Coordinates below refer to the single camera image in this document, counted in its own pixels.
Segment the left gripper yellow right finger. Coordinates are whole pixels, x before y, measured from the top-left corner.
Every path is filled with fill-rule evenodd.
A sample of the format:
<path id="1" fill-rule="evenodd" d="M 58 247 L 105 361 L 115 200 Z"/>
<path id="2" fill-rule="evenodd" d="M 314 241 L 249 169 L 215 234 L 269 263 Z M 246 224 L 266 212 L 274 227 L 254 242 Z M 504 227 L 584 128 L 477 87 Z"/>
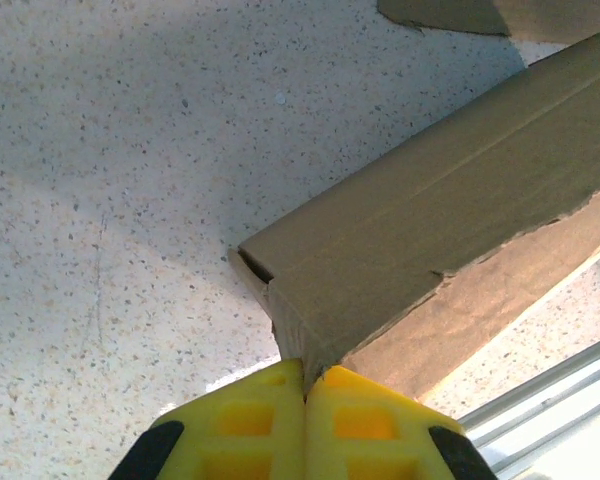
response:
<path id="1" fill-rule="evenodd" d="M 316 381 L 305 413 L 307 479 L 496 477 L 457 421 L 342 366 Z"/>

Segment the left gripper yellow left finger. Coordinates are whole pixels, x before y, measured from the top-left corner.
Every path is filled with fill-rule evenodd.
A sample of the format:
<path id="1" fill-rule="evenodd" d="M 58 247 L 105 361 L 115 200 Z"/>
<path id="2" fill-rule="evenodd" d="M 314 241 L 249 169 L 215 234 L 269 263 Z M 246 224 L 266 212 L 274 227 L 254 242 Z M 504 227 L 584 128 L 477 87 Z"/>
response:
<path id="1" fill-rule="evenodd" d="M 111 479 L 302 479 L 302 365 L 284 360 L 157 418 Z"/>

